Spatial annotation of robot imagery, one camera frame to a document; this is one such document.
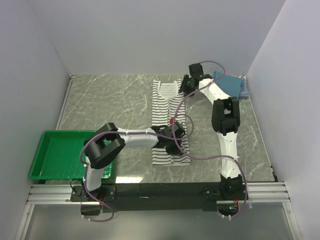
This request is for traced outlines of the black white striped tank top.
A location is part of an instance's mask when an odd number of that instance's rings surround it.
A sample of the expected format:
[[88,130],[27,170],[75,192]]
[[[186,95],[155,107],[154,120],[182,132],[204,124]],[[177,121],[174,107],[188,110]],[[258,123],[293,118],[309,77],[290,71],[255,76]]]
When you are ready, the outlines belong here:
[[[172,83],[163,83],[159,80],[153,80],[152,83],[152,114],[151,124],[153,126],[169,125],[170,119],[175,113],[175,118],[184,129],[186,125],[186,107],[180,102],[184,99],[184,94],[179,93],[182,80],[178,79]],[[163,148],[152,149],[152,165],[153,166],[189,166],[191,159],[186,155],[170,155]]]

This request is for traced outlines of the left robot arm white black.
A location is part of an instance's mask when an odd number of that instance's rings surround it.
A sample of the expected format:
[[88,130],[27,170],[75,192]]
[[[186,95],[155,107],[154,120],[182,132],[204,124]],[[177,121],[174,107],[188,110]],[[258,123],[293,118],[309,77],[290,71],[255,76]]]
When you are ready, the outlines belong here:
[[186,138],[185,128],[177,121],[138,130],[118,128],[112,122],[105,124],[83,142],[79,154],[79,161],[84,166],[82,195],[88,201],[99,197],[103,170],[123,149],[163,149],[169,156],[180,157],[179,148]]

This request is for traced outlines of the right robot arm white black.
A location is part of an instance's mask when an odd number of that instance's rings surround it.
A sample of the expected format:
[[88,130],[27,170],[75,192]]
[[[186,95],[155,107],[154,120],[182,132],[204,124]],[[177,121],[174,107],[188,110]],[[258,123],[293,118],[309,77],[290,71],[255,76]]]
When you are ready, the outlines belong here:
[[179,92],[192,96],[201,92],[212,103],[211,125],[220,144],[221,173],[219,194],[226,200],[234,199],[245,190],[243,175],[238,167],[237,136],[241,124],[239,100],[225,93],[215,79],[205,74],[201,63],[188,66]]

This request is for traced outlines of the plain blue tank top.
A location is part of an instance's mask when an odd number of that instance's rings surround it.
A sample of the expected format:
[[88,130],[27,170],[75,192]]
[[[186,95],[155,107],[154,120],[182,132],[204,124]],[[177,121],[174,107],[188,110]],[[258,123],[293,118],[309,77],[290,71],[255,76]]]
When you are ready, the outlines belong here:
[[213,73],[213,79],[215,84],[230,97],[239,98],[243,90],[242,79],[237,76],[227,75],[222,76],[223,73],[215,71]]

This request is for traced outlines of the blue white striped tank top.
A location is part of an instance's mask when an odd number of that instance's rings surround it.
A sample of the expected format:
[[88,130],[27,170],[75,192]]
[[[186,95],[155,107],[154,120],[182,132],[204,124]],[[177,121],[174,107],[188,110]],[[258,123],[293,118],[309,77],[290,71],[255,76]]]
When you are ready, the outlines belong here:
[[241,99],[247,99],[250,97],[250,92],[248,90],[248,85],[247,85],[247,79],[245,75],[242,75],[240,77],[241,79],[241,91],[239,94],[239,98]]

